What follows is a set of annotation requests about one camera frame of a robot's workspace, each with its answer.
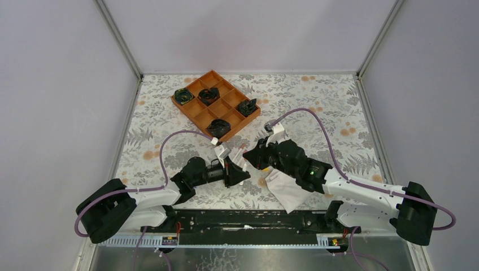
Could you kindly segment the white marker pen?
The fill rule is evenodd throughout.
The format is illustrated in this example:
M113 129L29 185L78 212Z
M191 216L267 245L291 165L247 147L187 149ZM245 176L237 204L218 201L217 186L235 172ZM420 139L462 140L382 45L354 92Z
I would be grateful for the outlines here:
M241 172L241 182L239 183L240 186L243 186L244 180L249 178L249 174L247 172L247 163L244 162L242 166L242 172Z
M242 155L243 154L243 151L244 151L244 148L241 148L242 145L240 145L240 147L238 148L238 150L234 153L234 156L233 156L233 159L232 159L232 162L235 163L235 160L236 158L239 156L239 155Z

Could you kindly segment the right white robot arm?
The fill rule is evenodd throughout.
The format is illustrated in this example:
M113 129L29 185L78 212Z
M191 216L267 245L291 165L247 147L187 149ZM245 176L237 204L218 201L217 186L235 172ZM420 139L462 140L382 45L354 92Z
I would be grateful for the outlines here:
M340 200L330 203L326 218L333 229L358 226L394 231L416 245L430 243L437 208L424 203L432 199L419 183L409 182L404 187L363 178L348 181L332 165L307 157L304 149L290 139L280 143L260 139L242 156L256 169L272 167L290 176L294 187L357 201L357 205Z

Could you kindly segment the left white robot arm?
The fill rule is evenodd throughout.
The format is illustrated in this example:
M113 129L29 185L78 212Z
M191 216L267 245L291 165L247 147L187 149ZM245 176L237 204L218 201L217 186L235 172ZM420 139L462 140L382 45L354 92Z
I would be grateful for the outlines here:
M222 181L229 188L250 176L230 158L215 159L208 165L204 159L193 157L167 185L132 188L112 179L76 208L75 231L97 244L120 231L169 230L176 222L173 207L191 199L196 187Z

